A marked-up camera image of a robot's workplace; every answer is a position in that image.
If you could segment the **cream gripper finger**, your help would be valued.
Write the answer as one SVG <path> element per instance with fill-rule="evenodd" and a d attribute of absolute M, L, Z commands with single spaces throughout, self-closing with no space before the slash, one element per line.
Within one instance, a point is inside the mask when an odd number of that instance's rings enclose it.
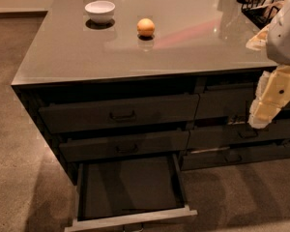
<path fill-rule="evenodd" d="M 290 66 L 279 65 L 259 78 L 250 109 L 248 123 L 254 129 L 266 128 L 290 102 Z"/>
<path fill-rule="evenodd" d="M 259 51 L 266 46 L 267 36 L 268 36 L 268 27 L 261 29 L 255 36 L 249 39 L 246 43 L 246 48 Z"/>

